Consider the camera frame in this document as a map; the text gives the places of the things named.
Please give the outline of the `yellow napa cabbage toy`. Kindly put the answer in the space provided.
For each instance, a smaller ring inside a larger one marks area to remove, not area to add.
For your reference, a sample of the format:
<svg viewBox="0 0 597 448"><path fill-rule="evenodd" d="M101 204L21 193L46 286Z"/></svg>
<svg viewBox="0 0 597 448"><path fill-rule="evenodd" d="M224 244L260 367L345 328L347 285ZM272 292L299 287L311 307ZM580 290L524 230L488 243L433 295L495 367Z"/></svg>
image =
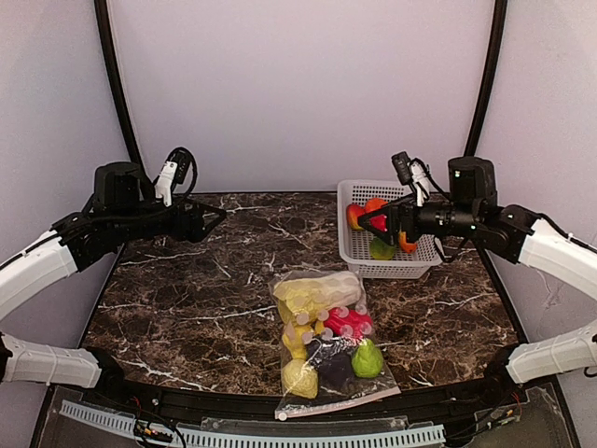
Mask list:
<svg viewBox="0 0 597 448"><path fill-rule="evenodd" d="M324 311L336 307L348 307L365 297L360 278L350 271L304 276L290 273L284 280L271 287L273 297L279 301L284 322L299 325L315 320L325 320Z"/></svg>

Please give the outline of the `red toy pepper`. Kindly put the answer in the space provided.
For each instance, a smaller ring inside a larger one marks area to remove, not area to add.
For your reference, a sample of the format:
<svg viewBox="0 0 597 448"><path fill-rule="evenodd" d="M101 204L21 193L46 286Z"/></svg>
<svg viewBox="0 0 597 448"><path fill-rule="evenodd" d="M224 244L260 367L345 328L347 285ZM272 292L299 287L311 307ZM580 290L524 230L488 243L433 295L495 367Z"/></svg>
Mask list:
<svg viewBox="0 0 597 448"><path fill-rule="evenodd" d="M336 336L356 341L366 339L374 332L372 319L367 311L347 307L332 308L323 325Z"/></svg>

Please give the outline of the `dark purple toy eggplant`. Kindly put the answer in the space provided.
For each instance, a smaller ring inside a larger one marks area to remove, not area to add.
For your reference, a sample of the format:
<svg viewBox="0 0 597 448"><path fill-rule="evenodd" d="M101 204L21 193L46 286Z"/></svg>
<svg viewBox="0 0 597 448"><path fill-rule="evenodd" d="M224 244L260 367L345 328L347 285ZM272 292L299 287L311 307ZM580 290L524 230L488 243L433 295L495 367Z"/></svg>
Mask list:
<svg viewBox="0 0 597 448"><path fill-rule="evenodd" d="M326 385L342 389L354 379L351 365L354 346L343 338L315 337L306 345L307 361Z"/></svg>

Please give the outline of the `light green toy fruit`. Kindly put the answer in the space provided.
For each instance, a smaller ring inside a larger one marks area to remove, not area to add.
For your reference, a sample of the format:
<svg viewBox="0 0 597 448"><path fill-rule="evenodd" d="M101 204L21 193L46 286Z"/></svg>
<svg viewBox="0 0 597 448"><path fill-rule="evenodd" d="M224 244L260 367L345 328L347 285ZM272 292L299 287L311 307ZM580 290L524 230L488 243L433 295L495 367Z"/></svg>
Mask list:
<svg viewBox="0 0 597 448"><path fill-rule="evenodd" d="M371 339L363 339L352 355L351 365L356 377L375 378L382 372L382 351Z"/></svg>

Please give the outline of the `clear zip top bag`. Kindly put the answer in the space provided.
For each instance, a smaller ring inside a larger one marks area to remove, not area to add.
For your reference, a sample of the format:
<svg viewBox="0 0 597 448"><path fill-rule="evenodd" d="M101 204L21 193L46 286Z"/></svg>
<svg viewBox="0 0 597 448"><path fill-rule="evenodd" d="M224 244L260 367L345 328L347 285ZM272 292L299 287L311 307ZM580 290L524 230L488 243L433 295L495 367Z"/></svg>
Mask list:
<svg viewBox="0 0 597 448"><path fill-rule="evenodd" d="M277 420L333 413L399 394L360 276L286 273L270 283L282 320Z"/></svg>

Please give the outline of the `cream toy apple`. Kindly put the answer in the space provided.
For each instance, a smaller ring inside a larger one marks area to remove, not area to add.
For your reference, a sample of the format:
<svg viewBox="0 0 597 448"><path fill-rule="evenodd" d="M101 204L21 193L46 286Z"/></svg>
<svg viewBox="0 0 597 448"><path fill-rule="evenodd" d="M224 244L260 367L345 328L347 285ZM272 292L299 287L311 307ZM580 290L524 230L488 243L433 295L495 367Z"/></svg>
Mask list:
<svg viewBox="0 0 597 448"><path fill-rule="evenodd" d="M318 373L306 360L294 358L284 365L281 372L285 393L305 399L318 395Z"/></svg>

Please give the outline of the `yellow toy pear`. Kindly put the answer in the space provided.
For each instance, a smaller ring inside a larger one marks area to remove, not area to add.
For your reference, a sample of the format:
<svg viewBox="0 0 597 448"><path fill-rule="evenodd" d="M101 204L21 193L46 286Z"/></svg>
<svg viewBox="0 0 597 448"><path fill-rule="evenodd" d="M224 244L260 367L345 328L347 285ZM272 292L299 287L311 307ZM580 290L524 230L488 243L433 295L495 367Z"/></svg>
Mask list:
<svg viewBox="0 0 597 448"><path fill-rule="evenodd" d="M320 335L324 329L321 321L316 321L313 326L299 325L295 321L289 321L285 325L282 341L293 359L307 358L306 345L310 343L315 335Z"/></svg>

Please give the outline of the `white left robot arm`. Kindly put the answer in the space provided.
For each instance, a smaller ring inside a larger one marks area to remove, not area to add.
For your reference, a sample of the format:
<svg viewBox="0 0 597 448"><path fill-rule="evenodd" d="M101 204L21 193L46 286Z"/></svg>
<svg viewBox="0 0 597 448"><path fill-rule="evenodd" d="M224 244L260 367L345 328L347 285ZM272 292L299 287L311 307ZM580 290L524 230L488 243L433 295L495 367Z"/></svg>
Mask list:
<svg viewBox="0 0 597 448"><path fill-rule="evenodd" d="M7 317L47 287L88 269L130 241L169 236L199 243L226 218L226 211L175 197L197 163L183 148L150 180L134 162L96 169L94 191L83 209L55 222L33 243L1 265L1 316ZM1 380L45 385L107 388L124 376L100 348L60 348L1 335Z"/></svg>

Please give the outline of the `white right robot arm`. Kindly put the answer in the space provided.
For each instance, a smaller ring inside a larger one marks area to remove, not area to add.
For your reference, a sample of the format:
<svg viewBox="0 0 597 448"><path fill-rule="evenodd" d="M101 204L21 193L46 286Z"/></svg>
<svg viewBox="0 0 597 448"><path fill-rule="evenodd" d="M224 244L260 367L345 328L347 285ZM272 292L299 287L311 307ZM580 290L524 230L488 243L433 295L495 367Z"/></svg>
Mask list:
<svg viewBox="0 0 597 448"><path fill-rule="evenodd" d="M596 249L561 229L549 216L520 205L498 203L493 163L475 156L449 160L450 189L443 201L428 199L434 184L426 166L404 152L392 158L407 196L357 220L387 245L414 244L423 235L459 237L513 264L556 277L591 298L596 296ZM596 324L535 343L501 349L486 374L521 385L552 374L582 370L594 376Z"/></svg>

